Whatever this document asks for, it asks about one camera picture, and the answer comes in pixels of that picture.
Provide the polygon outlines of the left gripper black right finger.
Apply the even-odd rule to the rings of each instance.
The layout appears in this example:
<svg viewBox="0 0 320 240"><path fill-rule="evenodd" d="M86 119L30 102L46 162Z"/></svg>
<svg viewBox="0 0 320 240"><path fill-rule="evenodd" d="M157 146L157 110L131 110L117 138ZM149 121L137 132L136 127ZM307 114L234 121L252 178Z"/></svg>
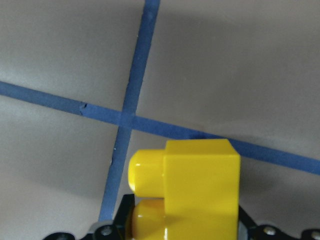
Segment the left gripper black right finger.
<svg viewBox="0 0 320 240"><path fill-rule="evenodd" d="M258 225L249 214L239 206L239 240L319 240L320 229L310 228L301 232L300 237L293 237L270 224Z"/></svg>

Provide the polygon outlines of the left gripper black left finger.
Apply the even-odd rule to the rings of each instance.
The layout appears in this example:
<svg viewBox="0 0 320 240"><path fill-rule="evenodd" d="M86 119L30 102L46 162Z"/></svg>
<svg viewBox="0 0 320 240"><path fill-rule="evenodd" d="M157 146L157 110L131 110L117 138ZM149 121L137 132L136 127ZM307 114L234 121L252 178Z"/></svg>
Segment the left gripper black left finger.
<svg viewBox="0 0 320 240"><path fill-rule="evenodd" d="M133 194L125 194L113 220L99 222L93 231L93 240L131 240L132 216L135 207Z"/></svg>

